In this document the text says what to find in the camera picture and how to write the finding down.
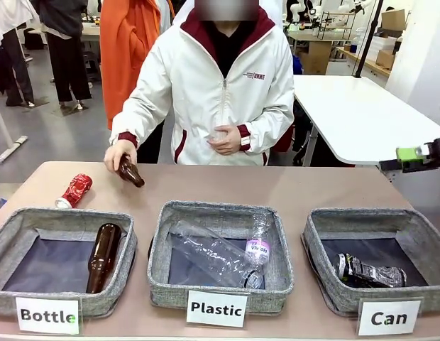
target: red can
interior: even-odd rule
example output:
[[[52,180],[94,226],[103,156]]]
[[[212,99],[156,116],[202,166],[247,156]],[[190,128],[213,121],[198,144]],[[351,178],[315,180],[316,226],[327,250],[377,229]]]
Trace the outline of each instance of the red can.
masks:
[[[82,196],[91,188],[92,179],[86,174],[78,174],[70,181],[69,188],[62,197],[56,199],[57,208],[75,208]]]

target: person's left hand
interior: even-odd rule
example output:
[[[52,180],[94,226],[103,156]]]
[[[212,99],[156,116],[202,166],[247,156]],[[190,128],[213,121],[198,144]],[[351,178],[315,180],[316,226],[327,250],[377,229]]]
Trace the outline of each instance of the person's left hand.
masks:
[[[217,153],[231,155],[241,149],[241,133],[237,126],[218,126],[215,131],[226,133],[226,136],[220,140],[209,140],[209,144]]]

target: orange jacket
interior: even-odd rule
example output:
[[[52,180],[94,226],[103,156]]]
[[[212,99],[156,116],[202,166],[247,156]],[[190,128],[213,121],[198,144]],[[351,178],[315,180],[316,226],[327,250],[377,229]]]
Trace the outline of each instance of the orange jacket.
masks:
[[[160,34],[155,0],[105,0],[100,18],[102,87],[108,128],[136,86],[141,65]]]

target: jacket logo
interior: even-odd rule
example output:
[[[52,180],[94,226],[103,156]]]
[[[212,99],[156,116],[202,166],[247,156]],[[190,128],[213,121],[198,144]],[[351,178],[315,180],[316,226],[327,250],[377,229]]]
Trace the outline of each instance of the jacket logo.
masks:
[[[252,80],[264,80],[265,75],[262,73],[256,73],[256,72],[246,72],[243,74],[243,76],[246,76],[247,78],[251,78]]]

